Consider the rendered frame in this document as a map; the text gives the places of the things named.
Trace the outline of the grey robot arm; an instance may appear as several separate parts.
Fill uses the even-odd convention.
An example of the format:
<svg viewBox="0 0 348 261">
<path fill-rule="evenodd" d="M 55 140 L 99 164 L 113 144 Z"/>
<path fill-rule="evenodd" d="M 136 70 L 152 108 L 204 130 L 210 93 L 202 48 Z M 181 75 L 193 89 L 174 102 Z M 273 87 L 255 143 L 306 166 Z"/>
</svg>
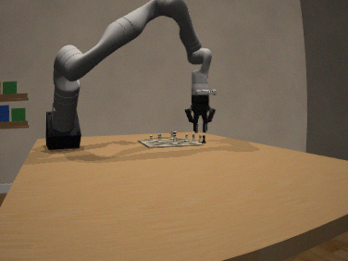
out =
<svg viewBox="0 0 348 261">
<path fill-rule="evenodd" d="M 188 61 L 193 65 L 202 64 L 192 72 L 192 95 L 217 94 L 217 90 L 209 90 L 208 87 L 212 54 L 209 49 L 201 48 L 202 44 L 193 27 L 185 0 L 151 0 L 111 23 L 99 43 L 87 53 L 82 54 L 74 45 L 66 45 L 59 50 L 54 64 L 53 130 L 66 132 L 74 127 L 81 87 L 78 79 L 121 46 L 138 37 L 145 25 L 159 16 L 173 18 L 178 23 L 180 39 L 186 48 Z"/>
</svg>

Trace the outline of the black and cream chessboard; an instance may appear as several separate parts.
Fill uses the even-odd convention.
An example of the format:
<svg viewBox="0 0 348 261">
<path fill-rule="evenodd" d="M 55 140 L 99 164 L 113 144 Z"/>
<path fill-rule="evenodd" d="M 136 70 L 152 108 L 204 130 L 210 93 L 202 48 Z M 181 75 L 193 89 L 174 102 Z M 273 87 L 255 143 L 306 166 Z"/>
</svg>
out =
<svg viewBox="0 0 348 261">
<path fill-rule="evenodd" d="M 163 148 L 163 147 L 182 147 L 182 146 L 198 146 L 204 145 L 203 143 L 191 143 L 193 140 L 188 139 L 188 142 L 185 142 L 186 138 L 176 138 L 178 144 L 172 144 L 173 140 L 170 139 L 161 139 L 162 143 L 158 143 L 158 139 L 154 139 L 153 143 L 149 143 L 150 140 L 138 140 L 139 143 L 142 143 L 148 148 Z M 166 146 L 172 145 L 172 146 Z"/>
</svg>

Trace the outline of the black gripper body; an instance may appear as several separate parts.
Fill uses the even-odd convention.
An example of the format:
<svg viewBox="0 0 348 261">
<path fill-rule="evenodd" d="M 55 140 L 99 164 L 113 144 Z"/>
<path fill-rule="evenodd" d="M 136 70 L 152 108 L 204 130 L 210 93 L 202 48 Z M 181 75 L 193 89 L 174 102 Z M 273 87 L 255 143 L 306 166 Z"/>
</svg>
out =
<svg viewBox="0 0 348 261">
<path fill-rule="evenodd" d="M 204 116 L 204 110 L 203 108 L 206 108 L 206 113 L 210 109 L 209 106 L 209 95 L 192 95 L 192 111 L 196 115 L 197 113 L 197 108 L 200 107 L 200 115 L 199 116 Z"/>
</svg>

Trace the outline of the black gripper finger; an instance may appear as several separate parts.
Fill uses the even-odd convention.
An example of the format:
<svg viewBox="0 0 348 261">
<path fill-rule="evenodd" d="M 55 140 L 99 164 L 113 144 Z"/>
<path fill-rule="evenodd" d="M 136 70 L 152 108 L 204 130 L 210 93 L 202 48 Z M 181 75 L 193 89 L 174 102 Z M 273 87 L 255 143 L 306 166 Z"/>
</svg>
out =
<svg viewBox="0 0 348 261">
<path fill-rule="evenodd" d="M 185 109 L 185 113 L 187 115 L 188 120 L 191 123 L 193 123 L 193 131 L 195 133 L 198 133 L 198 124 L 197 123 L 198 123 L 198 118 L 199 118 L 199 115 L 200 115 L 200 110 L 201 110 L 201 108 L 198 107 L 196 115 L 193 114 L 193 117 L 192 117 L 192 114 L 191 114 L 192 113 L 192 108 L 190 107 L 188 109 Z"/>
<path fill-rule="evenodd" d="M 206 108 L 205 107 L 203 108 L 203 110 L 204 110 L 204 116 L 202 116 L 202 119 L 203 119 L 203 122 L 204 122 L 204 124 L 203 124 L 203 132 L 207 132 L 207 123 L 212 121 L 212 118 L 213 118 L 213 116 L 215 114 L 216 109 L 213 109 L 213 108 L 210 107 L 208 117 L 207 117 L 207 113 L 206 113 Z"/>
</svg>

